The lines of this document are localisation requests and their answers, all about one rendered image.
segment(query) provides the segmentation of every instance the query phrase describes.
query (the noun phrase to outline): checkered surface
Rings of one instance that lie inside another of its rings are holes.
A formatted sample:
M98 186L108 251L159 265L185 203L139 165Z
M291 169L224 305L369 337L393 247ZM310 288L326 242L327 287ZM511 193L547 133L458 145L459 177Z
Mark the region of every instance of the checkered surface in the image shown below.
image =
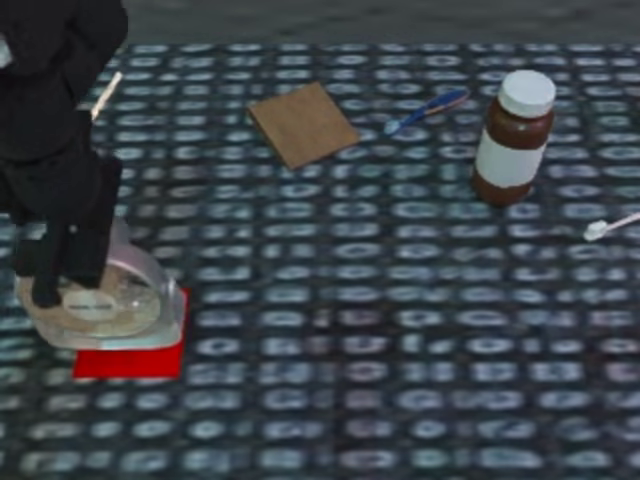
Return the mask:
M137 243L191 289L179 381L70 379L12 296L0 228L2 480L640 476L640 46L133 46L95 129ZM502 76L548 73L536 189L478 202ZM254 101L323 82L359 146L298 172ZM393 140L446 88L472 99Z

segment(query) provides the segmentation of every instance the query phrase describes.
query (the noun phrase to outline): white lid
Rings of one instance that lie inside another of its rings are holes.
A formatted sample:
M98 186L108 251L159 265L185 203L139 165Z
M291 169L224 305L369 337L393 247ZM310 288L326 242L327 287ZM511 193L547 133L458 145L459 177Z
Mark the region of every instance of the white lid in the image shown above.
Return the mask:
M556 86L535 70L516 70L505 77L498 93L500 105L523 118L546 115L556 98Z

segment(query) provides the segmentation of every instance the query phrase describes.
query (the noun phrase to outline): gray wall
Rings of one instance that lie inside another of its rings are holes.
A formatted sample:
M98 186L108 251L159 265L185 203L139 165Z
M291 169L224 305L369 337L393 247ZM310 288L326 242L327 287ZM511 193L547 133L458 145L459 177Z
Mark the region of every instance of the gray wall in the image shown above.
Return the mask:
M640 0L124 0L131 42L631 42Z

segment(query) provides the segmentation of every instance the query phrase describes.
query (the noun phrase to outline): cardboard square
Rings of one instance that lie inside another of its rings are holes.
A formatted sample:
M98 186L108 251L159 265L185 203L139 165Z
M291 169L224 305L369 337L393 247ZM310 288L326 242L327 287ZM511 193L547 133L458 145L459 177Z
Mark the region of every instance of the cardboard square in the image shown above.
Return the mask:
M188 318L189 290L182 291ZM73 378L178 378L182 371L184 337L183 330L180 343L158 350L80 350L76 355Z
M319 82L252 105L249 115L292 170L360 141Z

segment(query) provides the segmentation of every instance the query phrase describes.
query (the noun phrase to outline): red paper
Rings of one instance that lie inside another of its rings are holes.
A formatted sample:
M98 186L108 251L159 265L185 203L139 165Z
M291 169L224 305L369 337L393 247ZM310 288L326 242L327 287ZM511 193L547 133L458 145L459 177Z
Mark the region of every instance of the red paper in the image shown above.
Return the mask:
M189 316L189 291L186 312ZM182 370L184 331L180 343L158 350L80 350L73 378L178 378Z

